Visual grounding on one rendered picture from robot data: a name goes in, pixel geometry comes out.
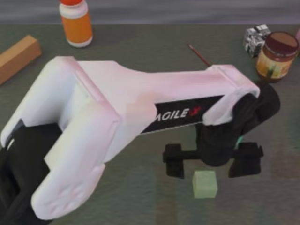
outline brown block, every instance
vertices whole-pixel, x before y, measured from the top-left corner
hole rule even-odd
[[[42,54],[38,40],[28,35],[0,55],[0,85]]]

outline yellow label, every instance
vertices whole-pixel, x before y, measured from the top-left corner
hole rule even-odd
[[[287,74],[292,62],[293,59],[287,62],[273,61],[261,51],[256,63],[256,70],[266,78],[280,79]]]
[[[93,35],[89,13],[78,19],[62,17],[62,23],[67,39],[73,43],[86,42]]]

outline red letter x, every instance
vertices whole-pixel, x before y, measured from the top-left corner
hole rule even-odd
[[[197,114],[199,113],[200,110],[201,110],[201,107],[200,107],[200,106],[195,107],[195,108],[189,113],[189,115],[190,115],[190,116],[195,116],[195,115],[197,115]]]

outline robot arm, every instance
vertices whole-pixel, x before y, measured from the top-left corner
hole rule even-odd
[[[30,200],[18,195],[13,201],[25,201],[38,221],[64,216],[90,197],[105,163],[139,134],[201,122],[208,127],[226,124],[233,118],[235,104],[248,94],[257,99],[260,89],[230,65],[151,74],[112,61],[56,57],[45,66],[1,133],[2,155],[13,158],[18,152],[12,150],[16,149],[13,141],[18,142],[14,138],[20,130],[54,124],[61,131],[51,144],[40,147],[45,155],[39,160],[49,171],[29,187]],[[190,101],[201,104],[198,116],[190,111]],[[23,152],[32,154],[32,142],[23,146]],[[20,177],[13,168],[17,165],[7,166]],[[0,225],[15,216],[7,213]]]

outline brown jar lid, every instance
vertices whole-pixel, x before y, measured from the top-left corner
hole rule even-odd
[[[265,44],[272,52],[282,55],[293,55],[299,48],[297,39],[286,32],[273,32],[269,34]]]

